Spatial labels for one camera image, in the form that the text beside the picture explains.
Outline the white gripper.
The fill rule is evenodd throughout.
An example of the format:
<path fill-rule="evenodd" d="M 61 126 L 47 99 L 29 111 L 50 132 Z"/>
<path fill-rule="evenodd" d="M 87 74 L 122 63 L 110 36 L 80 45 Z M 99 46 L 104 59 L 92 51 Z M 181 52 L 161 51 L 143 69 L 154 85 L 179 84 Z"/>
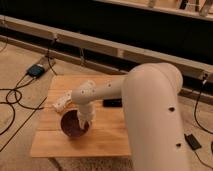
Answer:
<path fill-rule="evenodd" d="M 85 129 L 87 122 L 92 121 L 95 116 L 95 108 L 92 103 L 78 106 L 79 126 L 82 130 Z"/>

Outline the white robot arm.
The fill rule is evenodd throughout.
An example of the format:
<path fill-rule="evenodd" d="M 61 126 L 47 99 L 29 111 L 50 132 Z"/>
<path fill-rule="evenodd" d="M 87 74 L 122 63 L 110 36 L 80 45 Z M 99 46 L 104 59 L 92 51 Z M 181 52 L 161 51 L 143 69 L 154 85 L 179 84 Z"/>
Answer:
<path fill-rule="evenodd" d="M 148 63 L 95 88 L 78 88 L 71 99 L 85 123 L 94 100 L 120 98 L 135 171 L 190 171 L 178 93 L 181 72 L 169 63 Z"/>

